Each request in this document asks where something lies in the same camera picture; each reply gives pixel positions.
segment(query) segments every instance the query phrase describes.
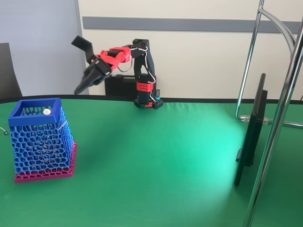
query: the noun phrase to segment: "green tablecloth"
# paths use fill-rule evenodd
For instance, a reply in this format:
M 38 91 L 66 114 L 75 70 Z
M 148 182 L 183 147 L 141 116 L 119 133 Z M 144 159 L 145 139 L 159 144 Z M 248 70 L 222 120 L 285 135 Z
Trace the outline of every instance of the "green tablecloth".
M 16 103 L 0 104 L 0 127 Z M 0 227 L 240 227 L 270 126 L 255 164 L 233 187 L 247 124 L 235 104 L 62 100 L 78 144 L 71 178 L 15 184 L 10 137 L 0 135 Z M 249 114 L 252 104 L 243 104 Z M 272 117 L 275 104 L 268 104 Z M 287 120 L 303 122 L 303 105 Z M 303 130 L 284 127 L 253 222 L 301 227 Z

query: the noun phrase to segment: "gray wall stripe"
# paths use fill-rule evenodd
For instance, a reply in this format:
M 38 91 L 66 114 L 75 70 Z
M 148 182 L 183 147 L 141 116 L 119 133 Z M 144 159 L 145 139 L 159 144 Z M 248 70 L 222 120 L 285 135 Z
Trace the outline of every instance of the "gray wall stripe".
M 252 32 L 254 20 L 174 19 L 134 17 L 82 17 L 85 29 L 198 31 L 198 32 Z M 289 30 L 297 34 L 300 22 L 285 21 Z M 259 32 L 279 33 L 271 21 L 261 21 Z

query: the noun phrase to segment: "gray wall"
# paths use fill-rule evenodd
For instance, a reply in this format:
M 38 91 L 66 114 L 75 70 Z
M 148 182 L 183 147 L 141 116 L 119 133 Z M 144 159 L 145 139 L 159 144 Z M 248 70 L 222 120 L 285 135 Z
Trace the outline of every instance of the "gray wall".
M 76 35 L 76 0 L 0 0 L 0 43 L 9 43 L 23 96 L 73 94 L 85 68 Z

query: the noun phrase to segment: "metal pole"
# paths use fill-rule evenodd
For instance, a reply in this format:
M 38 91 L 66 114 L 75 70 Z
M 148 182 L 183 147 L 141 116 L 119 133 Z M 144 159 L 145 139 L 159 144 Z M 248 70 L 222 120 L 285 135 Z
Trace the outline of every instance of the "metal pole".
M 264 5 L 264 0 L 260 0 L 259 8 L 263 8 L 263 5 Z M 251 42 L 250 42 L 250 50 L 248 52 L 248 56 L 247 56 L 247 60 L 246 60 L 245 70 L 244 70 L 243 79 L 241 82 L 241 87 L 240 87 L 240 92 L 239 92 L 239 97 L 238 97 L 238 102 L 237 102 L 237 107 L 236 107 L 235 116 L 237 119 L 239 119 L 239 108 L 240 108 L 241 100 L 243 97 L 244 87 L 245 87 L 245 83 L 246 83 L 246 79 L 247 79 L 247 75 L 248 75 L 248 70 L 250 68 L 250 61 L 251 61 L 252 52 L 254 50 L 254 46 L 255 46 L 255 42 L 256 42 L 256 38 L 257 38 L 260 19 L 261 19 L 261 13 L 258 10 L 255 27 L 254 27 L 254 31 L 252 33 L 252 38 L 251 38 Z
M 266 16 L 268 19 L 270 19 L 276 26 L 277 28 L 280 30 L 280 32 L 282 33 L 282 35 L 284 36 L 288 48 L 289 48 L 289 52 L 290 55 L 293 53 L 294 50 L 294 44 L 295 44 L 295 37 L 294 35 L 289 31 L 289 29 L 283 24 L 283 22 L 281 20 L 279 20 L 278 18 L 276 18 L 274 15 L 272 15 L 271 13 L 267 12 L 264 9 L 259 9 L 258 10 L 262 15 Z
M 268 123 L 272 124 L 273 120 L 269 119 Z M 283 122 L 283 125 L 285 125 L 285 126 L 291 126 L 291 127 L 297 127 L 297 128 L 302 128 L 303 127 L 303 124 L 301 124 L 301 123 L 295 123 L 295 122 Z
M 263 188 L 263 183 L 268 172 L 268 167 L 276 148 L 276 144 L 283 126 L 283 121 L 291 100 L 294 86 L 297 81 L 300 67 L 303 60 L 303 19 L 300 30 L 294 46 L 294 51 L 290 60 L 287 76 L 283 85 L 281 96 L 276 109 L 275 117 L 272 122 L 270 133 L 265 145 L 264 153 L 258 170 L 257 178 L 252 190 L 250 202 L 248 205 L 247 215 L 243 222 L 243 227 L 250 227 L 254 218 L 256 207 L 259 201 L 260 192 Z

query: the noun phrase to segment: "white ball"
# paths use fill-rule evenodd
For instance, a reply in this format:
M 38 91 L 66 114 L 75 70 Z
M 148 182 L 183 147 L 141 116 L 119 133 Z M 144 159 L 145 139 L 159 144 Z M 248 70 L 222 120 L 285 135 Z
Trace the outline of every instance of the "white ball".
M 52 111 L 50 109 L 44 109 L 43 110 L 44 115 L 50 115 L 51 113 L 52 113 Z

